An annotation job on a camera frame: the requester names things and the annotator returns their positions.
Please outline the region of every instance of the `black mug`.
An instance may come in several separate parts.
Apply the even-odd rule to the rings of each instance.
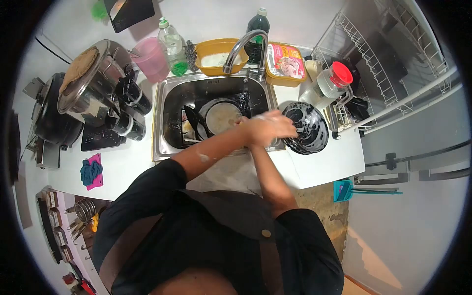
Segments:
[[[122,103],[136,110],[141,115],[146,115],[151,111],[151,101],[143,93],[143,90],[138,84],[129,76],[119,79],[115,88],[115,94]]]
[[[120,114],[109,111],[105,118],[105,126],[118,133],[119,136],[124,136],[136,141],[142,140],[146,135],[146,126],[136,121],[133,116],[123,110],[121,110]]]

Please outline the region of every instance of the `dish soap bottle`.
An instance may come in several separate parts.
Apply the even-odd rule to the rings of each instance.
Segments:
[[[170,71],[176,76],[182,76],[188,69],[185,52],[177,30],[169,26],[165,17],[159,19],[159,33],[157,38],[161,43],[162,50],[166,53],[167,64]]]
[[[251,18],[247,24],[246,33],[252,30],[263,30],[268,34],[270,30],[270,24],[266,15],[267,10],[264,7],[259,8],[257,10],[257,15]],[[256,36],[246,43],[246,45],[244,45],[244,50],[249,56],[247,63],[254,65],[259,63],[261,60],[262,40],[262,36]]]

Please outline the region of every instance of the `kitchen sink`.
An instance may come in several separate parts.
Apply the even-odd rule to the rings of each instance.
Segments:
[[[182,109],[184,105],[198,110],[203,104],[221,97],[248,91],[249,111],[252,117],[277,108],[274,89],[257,76],[246,77],[246,70],[230,76],[208,77],[188,74],[170,77],[158,85],[152,134],[154,161],[171,157],[187,146],[182,140]],[[268,151],[285,149],[281,140],[274,141]]]

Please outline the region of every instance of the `blue cloth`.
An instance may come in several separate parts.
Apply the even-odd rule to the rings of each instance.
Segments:
[[[97,161],[93,161],[92,164],[88,160],[82,161],[82,168],[80,168],[80,180],[83,185],[92,185],[93,180],[103,171],[103,166]]]

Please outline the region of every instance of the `faucet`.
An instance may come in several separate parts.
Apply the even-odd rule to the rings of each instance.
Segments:
[[[269,37],[267,36],[267,33],[263,30],[252,30],[246,33],[246,35],[242,36],[241,39],[236,42],[234,45],[233,49],[228,55],[228,58],[226,59],[225,64],[223,65],[223,72],[226,74],[231,73],[231,70],[233,69],[233,64],[235,62],[236,56],[240,52],[240,50],[246,45],[246,43],[249,42],[252,38],[256,36],[262,36],[263,42],[262,42],[262,50],[261,50],[261,60],[259,61],[259,66],[257,67],[257,70],[254,69],[248,69],[248,75],[251,70],[255,74],[259,76],[259,79],[262,80],[265,75],[265,59],[266,59],[266,54],[267,54],[267,45],[269,44]]]

